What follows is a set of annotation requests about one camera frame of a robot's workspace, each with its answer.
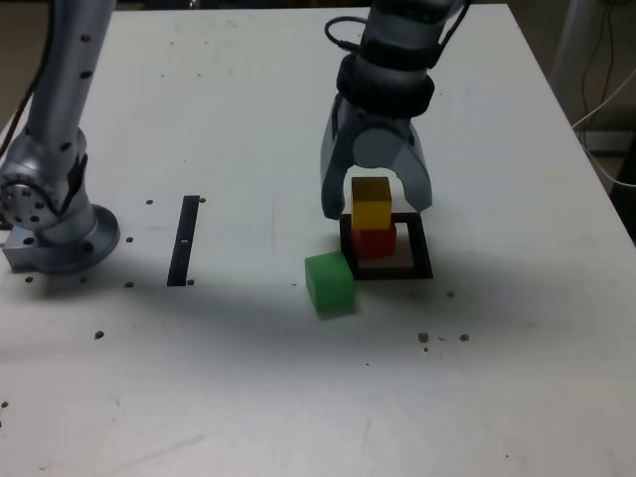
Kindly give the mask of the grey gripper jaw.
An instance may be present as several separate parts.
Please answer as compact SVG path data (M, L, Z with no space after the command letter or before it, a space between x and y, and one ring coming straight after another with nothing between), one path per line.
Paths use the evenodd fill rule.
M412 126L406 137L384 128L370 128L353 143L354 163L362 168L393 171L408 204L422 212L432 205L432 186L418 135Z
M353 143L360 132L359 108L337 93L325 128L320 156L321 206L338 220L345 208L344 181L354 165Z

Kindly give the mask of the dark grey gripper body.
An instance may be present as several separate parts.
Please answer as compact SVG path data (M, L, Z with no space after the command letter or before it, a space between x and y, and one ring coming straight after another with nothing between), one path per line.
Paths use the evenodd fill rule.
M339 96L339 137L355 138L355 133L367 129L386 129L405 140L409 145L416 142L416 133L409 119L395 119L373 112L368 112Z

